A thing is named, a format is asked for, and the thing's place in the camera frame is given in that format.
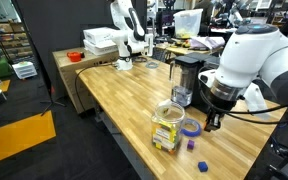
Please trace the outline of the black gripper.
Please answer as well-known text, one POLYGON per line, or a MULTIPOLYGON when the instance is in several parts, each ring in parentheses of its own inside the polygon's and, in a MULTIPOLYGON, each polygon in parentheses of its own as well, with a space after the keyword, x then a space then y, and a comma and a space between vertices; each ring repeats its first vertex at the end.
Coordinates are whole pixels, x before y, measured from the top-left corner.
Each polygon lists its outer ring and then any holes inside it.
POLYGON ((209 112, 203 130, 210 132, 213 126, 215 130, 218 130, 221 128, 221 119, 224 117, 225 111, 230 111, 236 105, 236 101, 223 100, 212 94, 210 90, 205 90, 204 94, 208 101, 209 112))

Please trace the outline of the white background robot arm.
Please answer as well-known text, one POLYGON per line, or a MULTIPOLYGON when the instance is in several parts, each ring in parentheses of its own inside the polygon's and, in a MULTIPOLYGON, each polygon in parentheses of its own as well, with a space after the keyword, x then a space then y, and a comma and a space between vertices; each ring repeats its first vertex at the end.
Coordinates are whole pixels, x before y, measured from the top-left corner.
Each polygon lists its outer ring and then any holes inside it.
POLYGON ((117 27, 110 34, 110 39, 117 45, 119 52, 115 67, 120 71, 130 70, 133 67, 132 54, 153 54, 153 34, 145 33, 131 0, 111 0, 110 10, 117 27))

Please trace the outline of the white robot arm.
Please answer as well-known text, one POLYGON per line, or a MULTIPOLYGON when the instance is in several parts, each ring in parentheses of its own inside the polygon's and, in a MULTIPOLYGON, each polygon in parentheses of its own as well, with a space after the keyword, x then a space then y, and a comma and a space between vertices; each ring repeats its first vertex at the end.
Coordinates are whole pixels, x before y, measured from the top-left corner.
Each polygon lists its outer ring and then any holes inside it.
POLYGON ((199 94, 209 106, 206 131, 219 129, 226 115, 239 119, 243 113, 233 107, 240 99, 246 102, 248 114, 266 124, 271 110, 253 81, 262 80, 279 106, 288 109, 288 37, 270 24, 241 26, 226 43, 219 66, 200 69, 198 79, 203 85, 199 94))

